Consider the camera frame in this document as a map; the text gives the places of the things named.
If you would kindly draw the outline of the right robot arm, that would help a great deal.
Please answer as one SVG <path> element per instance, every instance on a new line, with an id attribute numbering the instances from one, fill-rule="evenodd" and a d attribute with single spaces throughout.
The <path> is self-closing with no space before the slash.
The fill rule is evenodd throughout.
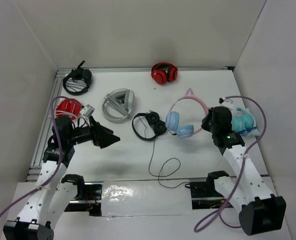
<path id="1" fill-rule="evenodd" d="M 214 145 L 231 165 L 236 181 L 215 174 L 206 184 L 211 196 L 223 195 L 238 213 L 242 230 L 248 236 L 281 229 L 286 209 L 282 196 L 276 196 L 265 184 L 252 163 L 248 148 L 239 133 L 232 130 L 232 113 L 224 106 L 212 107 L 202 128 L 212 134 Z"/>

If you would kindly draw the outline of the pink blue cat-ear headphones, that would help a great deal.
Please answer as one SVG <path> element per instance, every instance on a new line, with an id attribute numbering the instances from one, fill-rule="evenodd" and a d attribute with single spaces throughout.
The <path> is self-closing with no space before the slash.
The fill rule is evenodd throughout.
<path id="1" fill-rule="evenodd" d="M 188 100 L 198 103 L 199 107 L 194 103 L 185 103 L 183 107 L 186 107 L 187 110 L 183 112 L 177 110 L 176 105 Z M 207 116 L 208 112 L 207 104 L 195 95 L 192 88 L 189 88 L 183 96 L 171 105 L 166 115 L 165 126 L 174 136 L 182 139 L 192 137 L 203 130 L 201 127 L 202 119 Z"/>

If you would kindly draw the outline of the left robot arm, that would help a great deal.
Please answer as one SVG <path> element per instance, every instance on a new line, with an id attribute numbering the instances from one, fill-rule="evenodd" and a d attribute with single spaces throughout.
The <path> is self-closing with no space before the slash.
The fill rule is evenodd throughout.
<path id="1" fill-rule="evenodd" d="M 55 119 L 53 134 L 44 152 L 36 187 L 25 197 L 23 209 L 3 228 L 8 240 L 52 240 L 56 224 L 72 199 L 86 195 L 84 178 L 66 171 L 74 146 L 85 142 L 104 149 L 120 141 L 114 132 L 89 118 L 89 125 L 75 127 L 68 116 Z"/>

